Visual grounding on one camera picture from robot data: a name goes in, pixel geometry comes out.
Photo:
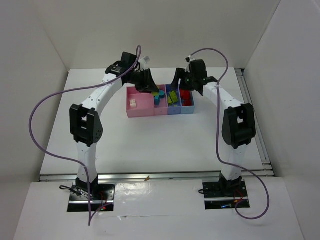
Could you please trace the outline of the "teal lego base brick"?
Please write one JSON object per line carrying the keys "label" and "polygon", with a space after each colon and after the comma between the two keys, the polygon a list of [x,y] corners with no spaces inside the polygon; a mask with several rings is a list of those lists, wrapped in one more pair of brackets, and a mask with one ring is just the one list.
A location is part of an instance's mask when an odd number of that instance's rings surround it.
{"label": "teal lego base brick", "polygon": [[159,106],[161,102],[161,98],[159,96],[154,97],[154,105]]}

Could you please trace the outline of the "beige lego brick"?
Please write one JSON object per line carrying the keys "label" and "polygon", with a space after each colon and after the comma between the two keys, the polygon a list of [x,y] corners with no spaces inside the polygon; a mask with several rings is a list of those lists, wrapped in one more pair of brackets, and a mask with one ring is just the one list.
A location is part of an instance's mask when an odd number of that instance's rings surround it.
{"label": "beige lego brick", "polygon": [[136,108],[137,107],[137,103],[135,99],[130,99],[129,100],[129,104],[131,108]]}

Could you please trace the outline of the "red curved lego top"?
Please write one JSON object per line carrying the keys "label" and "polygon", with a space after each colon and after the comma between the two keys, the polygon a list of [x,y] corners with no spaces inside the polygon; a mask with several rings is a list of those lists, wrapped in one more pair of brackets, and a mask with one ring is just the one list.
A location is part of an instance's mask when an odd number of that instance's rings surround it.
{"label": "red curved lego top", "polygon": [[186,99],[186,100],[184,100],[184,102],[183,102],[183,106],[184,106],[184,107],[193,106],[193,101],[192,101],[191,99]]}

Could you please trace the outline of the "periwinkle blue bin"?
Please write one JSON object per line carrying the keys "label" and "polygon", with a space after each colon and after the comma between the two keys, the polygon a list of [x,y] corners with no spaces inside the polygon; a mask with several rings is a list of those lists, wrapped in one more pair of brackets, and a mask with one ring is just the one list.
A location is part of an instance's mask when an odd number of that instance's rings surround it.
{"label": "periwinkle blue bin", "polygon": [[167,95],[167,104],[168,104],[168,98],[171,99],[170,91],[176,91],[176,95],[178,97],[178,102],[173,103],[172,105],[168,105],[168,115],[181,114],[182,105],[181,105],[179,91],[177,89],[171,89],[171,86],[169,84],[166,84],[165,88],[166,88],[166,95]]}

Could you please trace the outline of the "small pink bin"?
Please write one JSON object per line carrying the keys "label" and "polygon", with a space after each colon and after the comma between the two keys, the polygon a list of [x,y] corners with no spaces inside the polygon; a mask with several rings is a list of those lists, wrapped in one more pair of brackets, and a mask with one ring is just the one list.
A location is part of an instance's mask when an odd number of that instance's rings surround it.
{"label": "small pink bin", "polygon": [[167,102],[167,91],[166,86],[158,85],[159,90],[165,92],[164,98],[161,98],[159,106],[154,105],[154,114],[156,116],[164,116],[168,114],[168,102]]}

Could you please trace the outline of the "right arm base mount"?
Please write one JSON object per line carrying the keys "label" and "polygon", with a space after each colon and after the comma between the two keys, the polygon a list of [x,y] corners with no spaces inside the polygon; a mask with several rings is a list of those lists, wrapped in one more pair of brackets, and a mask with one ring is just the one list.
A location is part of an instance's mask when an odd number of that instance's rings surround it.
{"label": "right arm base mount", "polygon": [[236,204],[238,208],[250,208],[250,202],[247,187],[244,181],[240,186],[226,191],[220,189],[218,182],[203,182],[202,189],[198,193],[204,197],[204,206],[206,210],[234,209]]}

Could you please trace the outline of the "large pink bin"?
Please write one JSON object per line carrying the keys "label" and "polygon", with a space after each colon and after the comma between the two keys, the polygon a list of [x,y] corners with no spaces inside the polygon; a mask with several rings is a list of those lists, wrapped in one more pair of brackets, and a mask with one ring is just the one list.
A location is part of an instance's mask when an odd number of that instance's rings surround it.
{"label": "large pink bin", "polygon": [[[136,108],[130,107],[130,100],[136,100]],[[153,117],[154,97],[151,93],[140,93],[134,86],[126,88],[126,113],[128,118]]]}

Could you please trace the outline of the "light blue bin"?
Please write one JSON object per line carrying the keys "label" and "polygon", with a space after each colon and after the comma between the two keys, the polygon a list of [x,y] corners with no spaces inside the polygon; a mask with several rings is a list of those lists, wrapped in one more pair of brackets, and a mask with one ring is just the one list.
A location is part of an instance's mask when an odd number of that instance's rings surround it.
{"label": "light blue bin", "polygon": [[191,100],[193,102],[193,106],[184,106],[184,100],[181,99],[181,94],[180,94],[180,87],[178,87],[178,92],[179,92],[179,97],[180,97],[180,102],[181,102],[181,115],[189,115],[193,114],[195,111],[195,101],[193,97],[193,93],[191,92]]}

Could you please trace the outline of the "red curved lego brick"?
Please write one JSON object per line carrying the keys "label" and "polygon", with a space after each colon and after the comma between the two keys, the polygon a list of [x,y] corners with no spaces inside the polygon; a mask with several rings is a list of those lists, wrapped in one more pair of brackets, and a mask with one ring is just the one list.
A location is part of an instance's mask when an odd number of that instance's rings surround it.
{"label": "red curved lego brick", "polygon": [[180,90],[180,97],[181,97],[181,99],[182,99],[183,101],[189,101],[189,100],[191,100],[191,98],[192,98],[191,91],[181,89],[181,90]]}

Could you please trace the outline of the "aluminium rail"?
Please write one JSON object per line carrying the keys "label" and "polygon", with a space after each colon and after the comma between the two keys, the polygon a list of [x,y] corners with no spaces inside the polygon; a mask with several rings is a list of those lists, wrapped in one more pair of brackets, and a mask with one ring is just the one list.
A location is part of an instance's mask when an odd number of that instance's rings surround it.
{"label": "aluminium rail", "polygon": [[[203,172],[167,172],[167,173],[137,173],[137,174],[100,174],[99,181],[151,181],[151,180],[182,180],[182,179],[208,179],[219,178],[219,171]],[[41,175],[40,182],[68,182],[75,181],[74,174],[67,175]]]}
{"label": "aluminium rail", "polygon": [[262,163],[262,167],[264,171],[272,171],[273,167],[270,161],[269,154],[267,152],[266,144],[262,136],[262,131],[259,126],[258,120],[257,120],[257,115],[256,111],[254,108],[254,104],[249,92],[249,88],[244,76],[244,69],[242,68],[236,68],[235,69],[235,74],[238,80],[238,84],[240,87],[240,91],[244,100],[245,105],[249,106],[251,105],[251,112],[252,112],[252,117],[254,119],[254,126],[255,126],[255,142],[257,146],[257,150],[259,152],[260,160]]}

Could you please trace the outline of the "aluminium rail front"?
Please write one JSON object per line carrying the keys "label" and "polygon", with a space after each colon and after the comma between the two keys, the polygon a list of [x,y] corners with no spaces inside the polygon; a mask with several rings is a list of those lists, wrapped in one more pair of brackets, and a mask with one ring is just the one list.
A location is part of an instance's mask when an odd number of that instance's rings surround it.
{"label": "aluminium rail front", "polygon": [[[208,179],[219,178],[219,171],[203,172],[167,172],[167,173],[137,173],[137,174],[100,174],[99,181],[151,181],[151,180],[182,180],[182,179]],[[75,181],[74,174],[67,175],[41,175],[40,182],[68,182]]]}

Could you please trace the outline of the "aluminium rail right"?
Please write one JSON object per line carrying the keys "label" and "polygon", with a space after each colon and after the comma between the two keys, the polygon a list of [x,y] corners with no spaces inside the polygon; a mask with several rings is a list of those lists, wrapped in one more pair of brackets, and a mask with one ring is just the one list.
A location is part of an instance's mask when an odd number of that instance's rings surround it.
{"label": "aluminium rail right", "polygon": [[264,171],[272,171],[273,167],[270,161],[269,154],[267,152],[266,144],[262,136],[262,131],[259,126],[258,120],[257,120],[257,115],[256,111],[254,108],[254,104],[249,92],[249,88],[244,76],[244,69],[242,68],[236,68],[235,69],[235,74],[238,80],[238,84],[240,87],[240,91],[244,100],[245,105],[249,106],[251,105],[251,112],[252,112],[252,117],[254,119],[254,126],[255,126],[255,142],[257,146],[257,150],[259,152],[260,160],[262,163],[262,167]]}

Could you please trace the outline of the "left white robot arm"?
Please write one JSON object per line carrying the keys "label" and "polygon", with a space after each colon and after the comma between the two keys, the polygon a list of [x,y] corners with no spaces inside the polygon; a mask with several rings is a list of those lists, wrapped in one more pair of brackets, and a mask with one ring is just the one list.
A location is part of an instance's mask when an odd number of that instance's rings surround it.
{"label": "left white robot arm", "polygon": [[76,187],[95,196],[101,188],[98,185],[96,169],[97,143],[103,135],[101,114],[123,85],[132,84],[139,93],[157,92],[151,70],[147,68],[150,58],[123,52],[121,59],[110,65],[101,81],[101,86],[81,104],[69,109],[70,133],[77,146],[78,160],[82,163],[76,177]]}

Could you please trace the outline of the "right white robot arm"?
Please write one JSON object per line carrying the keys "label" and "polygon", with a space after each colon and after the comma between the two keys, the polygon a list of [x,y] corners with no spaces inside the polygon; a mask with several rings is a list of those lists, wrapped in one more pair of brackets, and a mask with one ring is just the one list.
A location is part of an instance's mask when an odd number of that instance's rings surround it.
{"label": "right white robot arm", "polygon": [[223,139],[228,146],[228,158],[219,174],[217,191],[227,195],[241,186],[242,165],[247,146],[256,136],[254,108],[230,95],[220,85],[221,80],[207,73],[202,59],[186,58],[187,67],[177,68],[171,87],[196,91],[217,107],[216,138]]}

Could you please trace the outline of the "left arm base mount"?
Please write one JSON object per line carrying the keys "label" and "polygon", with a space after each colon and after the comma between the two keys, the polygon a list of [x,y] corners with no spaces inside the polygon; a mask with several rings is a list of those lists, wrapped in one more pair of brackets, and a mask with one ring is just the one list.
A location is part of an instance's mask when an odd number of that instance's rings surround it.
{"label": "left arm base mount", "polygon": [[[60,185],[60,190],[69,192],[68,213],[88,212],[88,193],[75,184],[72,186]],[[115,184],[101,184],[97,188],[97,192],[90,195],[91,211],[95,212],[101,208],[100,212],[113,212],[115,199]]]}

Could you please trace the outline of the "green lego with stud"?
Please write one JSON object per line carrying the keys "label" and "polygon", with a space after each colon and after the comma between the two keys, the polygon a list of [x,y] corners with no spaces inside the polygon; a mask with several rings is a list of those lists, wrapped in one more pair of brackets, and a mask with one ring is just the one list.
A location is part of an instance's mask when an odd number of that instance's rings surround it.
{"label": "green lego with stud", "polygon": [[177,96],[177,93],[176,93],[176,91],[174,91],[174,90],[170,91],[169,94],[170,94],[171,97],[172,97],[172,96],[174,96],[174,97]]}

